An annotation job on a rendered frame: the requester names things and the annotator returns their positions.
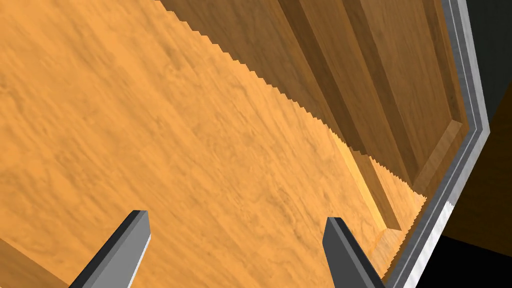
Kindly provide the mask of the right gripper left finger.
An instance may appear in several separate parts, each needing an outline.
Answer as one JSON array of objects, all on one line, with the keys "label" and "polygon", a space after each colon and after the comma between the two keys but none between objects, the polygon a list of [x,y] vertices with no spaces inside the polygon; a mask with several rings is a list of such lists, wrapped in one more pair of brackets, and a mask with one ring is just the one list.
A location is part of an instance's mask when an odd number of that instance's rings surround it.
[{"label": "right gripper left finger", "polygon": [[133,210],[68,288],[130,288],[150,240],[148,211]]}]

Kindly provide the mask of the brown wooden door leaf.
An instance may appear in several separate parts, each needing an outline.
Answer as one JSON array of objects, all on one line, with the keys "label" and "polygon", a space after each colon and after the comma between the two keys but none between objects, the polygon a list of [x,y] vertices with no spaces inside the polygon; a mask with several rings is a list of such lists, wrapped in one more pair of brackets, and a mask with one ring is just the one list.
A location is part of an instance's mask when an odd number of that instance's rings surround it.
[{"label": "brown wooden door leaf", "polygon": [[468,116],[443,0],[0,0],[0,286],[66,287],[132,210],[133,288],[388,281]]}]

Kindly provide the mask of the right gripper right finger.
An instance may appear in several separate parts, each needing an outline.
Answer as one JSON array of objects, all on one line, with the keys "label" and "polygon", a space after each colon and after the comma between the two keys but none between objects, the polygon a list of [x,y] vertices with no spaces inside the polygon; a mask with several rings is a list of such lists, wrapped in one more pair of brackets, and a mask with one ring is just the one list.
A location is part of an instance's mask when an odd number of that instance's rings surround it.
[{"label": "right gripper right finger", "polygon": [[328,217],[322,245],[334,288],[386,288],[340,217]]}]

